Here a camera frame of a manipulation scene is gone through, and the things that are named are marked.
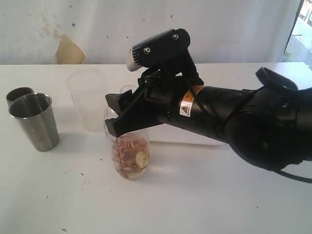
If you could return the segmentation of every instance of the warning label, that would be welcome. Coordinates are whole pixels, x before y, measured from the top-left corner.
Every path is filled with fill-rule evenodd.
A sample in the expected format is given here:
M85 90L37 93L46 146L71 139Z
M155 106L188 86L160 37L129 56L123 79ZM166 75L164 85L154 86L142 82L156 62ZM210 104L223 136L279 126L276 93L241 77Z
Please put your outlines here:
M192 102L182 101L180 106L180 115L190 117L192 105L193 105Z
M205 86L202 85L194 85L193 89L196 94L198 94ZM180 115L191 117L191 109L194 102L194 96L192 95L191 91L188 90L184 95L181 105L180 105Z

